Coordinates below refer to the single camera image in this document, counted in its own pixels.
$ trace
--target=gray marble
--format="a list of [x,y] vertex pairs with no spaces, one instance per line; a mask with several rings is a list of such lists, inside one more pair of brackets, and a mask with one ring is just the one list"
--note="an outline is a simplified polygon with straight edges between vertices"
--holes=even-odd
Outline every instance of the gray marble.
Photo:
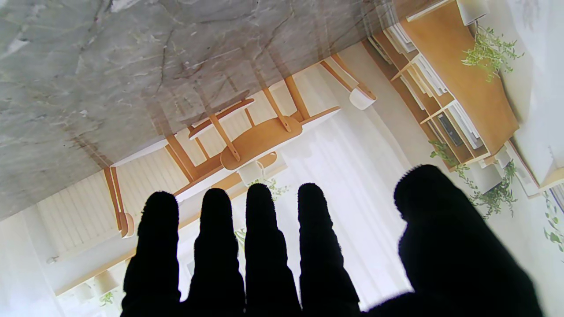
[[436,1],[0,1],[0,219]]

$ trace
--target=trailing vine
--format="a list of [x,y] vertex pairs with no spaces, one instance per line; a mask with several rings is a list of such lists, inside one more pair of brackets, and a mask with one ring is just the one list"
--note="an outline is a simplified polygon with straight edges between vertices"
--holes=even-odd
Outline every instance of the trailing vine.
[[113,293],[108,292],[104,294],[102,297],[100,297],[100,302],[102,303],[100,307],[113,304]]
[[525,53],[517,55],[515,53],[515,43],[505,42],[501,37],[496,36],[490,27],[477,26],[474,39],[474,48],[466,53],[466,59],[462,60],[464,65],[479,66],[488,72],[487,82],[491,82],[494,77],[499,77],[499,71],[504,68],[504,72],[510,73],[513,68],[509,65],[509,60],[516,60],[523,57]]
[[245,251],[246,228],[241,228],[235,231],[235,237],[237,238],[237,242],[239,243],[241,250]]
[[449,166],[455,167],[455,172],[459,178],[473,191],[469,200],[474,206],[487,206],[488,211],[482,215],[483,219],[488,219],[493,214],[501,213],[501,203],[504,202],[511,211],[511,217],[514,215],[513,203],[517,201],[513,197],[513,191],[509,189],[513,178],[515,177],[516,168],[513,161],[509,162],[504,168],[505,175],[501,182],[494,186],[486,193],[482,193],[476,184],[466,176],[465,171],[470,168],[466,164],[458,164],[458,161],[447,153],[448,145],[439,141],[429,141],[436,147],[436,151],[431,152],[431,157],[440,157]]
[[550,240],[550,242],[558,245],[558,250],[560,250],[560,252],[564,252],[564,235],[562,234],[560,229],[558,229],[558,208],[552,204],[547,192],[543,192],[543,196],[547,204],[547,212],[545,212],[544,215],[546,216],[548,224],[550,225],[548,231],[546,228],[543,228],[544,236],[548,240]]

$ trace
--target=hanging plant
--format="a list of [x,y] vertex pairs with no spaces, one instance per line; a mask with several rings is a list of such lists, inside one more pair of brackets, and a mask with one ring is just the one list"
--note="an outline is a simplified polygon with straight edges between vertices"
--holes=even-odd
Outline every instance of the hanging plant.
[[513,191],[509,189],[515,173],[517,172],[513,161],[509,162],[505,168],[505,175],[501,182],[494,186],[486,193],[482,193],[476,184],[465,175],[465,171],[469,170],[466,164],[458,164],[458,162],[447,153],[448,146],[439,141],[429,141],[432,145],[436,146],[437,150],[431,152],[431,157],[440,157],[450,166],[455,166],[455,172],[464,183],[473,191],[469,200],[474,206],[487,206],[488,211],[482,215],[483,219],[488,219],[493,214],[501,213],[501,203],[504,202],[511,211],[513,217],[513,203],[517,201],[513,197]]
[[113,293],[108,292],[104,294],[102,297],[100,297],[100,302],[102,303],[100,307],[113,304]]
[[235,237],[237,238],[237,242],[239,243],[241,250],[245,251],[246,228],[241,228],[235,231]]
[[543,196],[547,204],[547,212],[545,212],[544,215],[550,225],[548,230],[544,228],[544,236],[550,240],[550,242],[558,245],[558,250],[560,250],[560,252],[564,252],[564,235],[560,229],[558,229],[558,223],[560,222],[557,217],[558,208],[552,204],[547,192],[543,192]]
[[466,59],[462,60],[464,65],[479,66],[488,72],[487,82],[491,82],[494,77],[499,77],[499,71],[503,68],[504,72],[510,73],[513,68],[509,65],[510,60],[523,57],[523,54],[515,53],[515,43],[505,42],[501,37],[496,36],[494,30],[477,25],[474,38],[474,48],[466,53]]

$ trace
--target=potted plant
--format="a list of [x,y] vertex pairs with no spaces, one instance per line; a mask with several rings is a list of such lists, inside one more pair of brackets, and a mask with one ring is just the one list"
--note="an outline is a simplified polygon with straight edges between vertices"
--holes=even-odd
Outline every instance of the potted plant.
[[499,77],[501,69],[506,73],[513,71],[509,65],[511,60],[523,57],[525,53],[518,55],[515,53],[515,43],[505,42],[501,37],[496,36],[490,27],[484,28],[476,24],[476,34],[474,36],[474,48],[466,53],[466,59],[462,60],[464,65],[479,66],[488,73],[487,82],[491,82],[494,77]]

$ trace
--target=wooden shelf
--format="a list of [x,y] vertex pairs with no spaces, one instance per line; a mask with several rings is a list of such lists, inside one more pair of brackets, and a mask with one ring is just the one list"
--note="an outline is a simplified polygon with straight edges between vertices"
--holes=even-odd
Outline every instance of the wooden shelf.
[[435,100],[437,101],[437,103],[440,105],[441,108],[445,108],[446,106],[448,106],[451,102],[454,101],[454,97],[451,95],[451,93],[446,92],[442,95],[439,96],[439,94],[435,91],[435,89],[433,88],[433,86],[431,85],[431,83],[427,80],[427,78],[425,77],[425,75],[423,75],[423,71],[421,70],[421,68],[419,67],[419,65],[414,64],[413,65],[413,70],[417,73],[418,77],[421,78],[421,80],[423,80],[423,82],[425,83],[425,85],[427,87],[429,87],[433,98],[435,98]]
[[429,114],[427,113],[427,111],[421,110],[419,104],[417,103],[417,101],[415,100],[415,98],[407,88],[407,86],[403,83],[403,81],[396,80],[393,81],[391,85],[394,86],[395,91],[397,91],[398,94],[402,97],[403,102],[406,103],[407,107],[409,108],[409,111],[411,111],[417,122],[421,122],[429,118]]
[[425,107],[429,115],[432,115],[433,113],[440,111],[440,106],[437,100],[430,97],[426,93],[423,93],[419,88],[417,82],[413,79],[413,77],[409,73],[406,72],[404,78],[411,86],[411,89],[413,90],[417,98],[419,98],[419,100],[423,104],[423,107]]
[[380,46],[382,46],[382,48],[398,70],[403,69],[409,63],[407,57],[395,50],[394,46],[391,44],[390,40],[388,40],[384,32],[375,34],[374,39],[378,42],[378,44],[380,44]]
[[[408,22],[404,31],[463,107],[490,153],[497,152],[519,128],[499,78],[486,82],[480,67],[460,61],[474,47],[474,37],[462,23],[456,2],[450,2]],[[439,99],[443,106],[448,100]]]
[[[421,129],[423,130],[423,132],[425,133],[425,135],[427,135],[427,138],[428,138],[430,141],[437,141],[437,142],[442,142],[442,143],[444,143],[444,140],[442,140],[442,137],[437,136],[437,135],[435,134],[435,132],[433,131],[433,128],[430,126],[431,124],[432,124],[431,122],[428,122],[428,123],[426,123],[426,124],[422,124],[422,125],[421,125]],[[452,151],[450,150],[450,148],[447,149],[447,155],[449,155],[449,156],[451,156],[451,157],[455,157],[454,153],[452,153]],[[450,164],[447,163],[446,161],[443,160],[443,162],[444,162],[444,164],[447,166],[447,168],[448,168],[449,170],[455,168],[455,166],[450,165]]]
[[407,53],[406,58],[409,61],[414,61],[418,56],[419,56],[419,51],[415,50]]
[[301,134],[302,125],[291,117],[284,117],[290,127],[286,131],[284,125],[276,117],[267,120],[243,132],[232,141],[241,159],[237,160],[228,148],[221,152],[221,164],[227,170],[236,170],[256,157],[273,152],[284,142]]
[[[464,58],[464,51],[474,46],[474,38],[462,23],[456,2],[439,6],[411,22],[403,20],[400,24],[416,46],[415,51],[407,54],[397,51],[384,32],[375,34],[373,38],[393,65],[388,64],[368,41],[365,47],[429,140],[448,145],[458,164],[472,163],[497,152],[518,128],[517,120],[499,78],[488,83],[482,69],[465,66],[460,61]],[[430,83],[434,79],[425,77],[427,72],[423,67],[427,65],[420,67],[416,63],[419,58],[425,58],[433,68],[429,71],[440,77],[444,82],[441,86],[446,86],[448,91],[439,95]],[[479,132],[483,146],[474,149],[468,139],[470,134],[467,138],[462,132],[463,127],[455,121],[457,116],[450,109],[455,100]],[[452,124],[453,131],[460,137],[460,145],[454,145],[439,120],[441,116]]]
[[474,149],[472,147],[472,145],[470,144],[470,141],[468,141],[468,138],[466,137],[466,135],[464,135],[464,133],[462,132],[462,129],[460,128],[460,126],[458,125],[458,123],[454,119],[453,115],[451,114],[450,109],[445,110],[444,114],[448,117],[448,119],[452,123],[452,126],[454,126],[456,132],[459,134],[460,138],[462,139],[464,144],[466,144],[466,147],[468,147],[468,150],[470,151],[470,153],[472,154],[472,156],[475,159],[477,159],[477,158],[479,158],[483,155],[486,155],[488,153],[487,148],[483,145],[481,147],[477,148],[477,149]]
[[452,141],[452,139],[448,136],[447,131],[444,129],[443,125],[439,122],[439,118],[438,117],[434,117],[431,119],[431,122],[433,123],[433,125],[435,126],[435,128],[439,131],[441,137],[443,138],[443,140],[445,141],[445,143],[448,145],[448,147],[451,149],[451,151],[454,153],[455,158],[460,162],[460,163],[466,163],[468,161],[470,161],[471,159],[473,159],[474,157],[472,156],[472,154],[470,153],[470,150],[468,149],[468,147],[462,143],[459,146],[456,146],[454,144],[454,142]]

